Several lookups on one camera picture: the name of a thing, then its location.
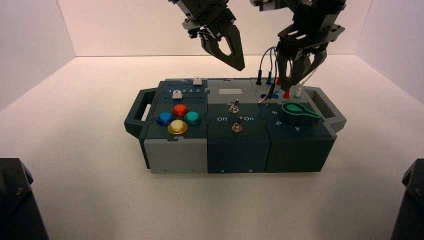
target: red plug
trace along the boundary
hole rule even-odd
[[[289,99],[290,98],[290,88],[287,89],[287,91],[284,92],[284,95],[282,96],[285,99]]]

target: green knob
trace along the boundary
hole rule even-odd
[[[187,112],[187,114],[185,115],[184,119],[185,119],[185,122],[188,125],[197,125],[197,124],[200,123],[200,120],[201,120],[199,114],[197,112],[195,112],[195,111],[189,111],[189,112]]]
[[[312,125],[319,122],[321,116],[309,110],[303,104],[286,102],[281,105],[281,120],[290,125]]]

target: yellow button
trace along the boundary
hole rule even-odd
[[[174,120],[168,125],[168,132],[171,134],[179,135],[187,131],[187,128],[187,123],[181,120]]]

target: white wall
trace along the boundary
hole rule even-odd
[[[373,0],[356,51],[360,58],[421,103],[424,103],[423,12],[422,0]]]
[[[346,27],[331,54],[353,54],[372,0],[348,0],[337,23]],[[77,56],[205,55],[189,39],[184,15],[167,0],[58,0]],[[288,9],[259,12],[249,0],[230,0],[246,55],[259,55],[278,42],[291,24]]]
[[[56,0],[1,0],[0,33],[0,110],[75,57]]]

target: white table surface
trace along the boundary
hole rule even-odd
[[[308,83],[347,118],[322,172],[146,169],[124,128],[140,89],[254,77],[259,60],[238,72],[210,56],[77,57],[0,112],[0,157],[30,169],[52,240],[389,239],[402,175],[424,156],[424,105],[354,55],[330,55]]]

